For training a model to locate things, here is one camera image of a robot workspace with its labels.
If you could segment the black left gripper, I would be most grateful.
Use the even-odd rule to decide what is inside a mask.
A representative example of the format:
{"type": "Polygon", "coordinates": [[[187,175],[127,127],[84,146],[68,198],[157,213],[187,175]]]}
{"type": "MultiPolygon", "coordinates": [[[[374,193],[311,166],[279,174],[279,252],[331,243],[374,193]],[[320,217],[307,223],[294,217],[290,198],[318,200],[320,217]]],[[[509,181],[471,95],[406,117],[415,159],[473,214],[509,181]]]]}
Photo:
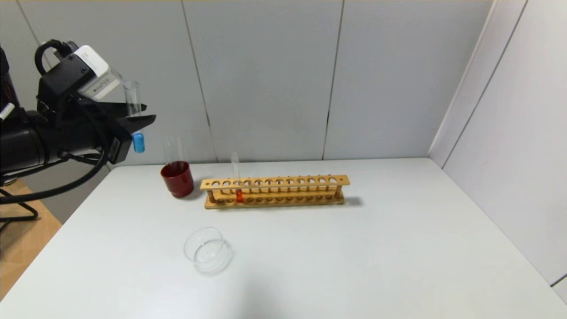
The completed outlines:
{"type": "Polygon", "coordinates": [[[142,115],[147,105],[133,113],[124,102],[97,102],[88,98],[71,98],[59,111],[37,101],[39,119],[35,131],[41,142],[45,164],[58,161],[65,154],[102,151],[107,145],[106,161],[116,164],[126,158],[131,135],[154,123],[156,115],[142,115]]]}

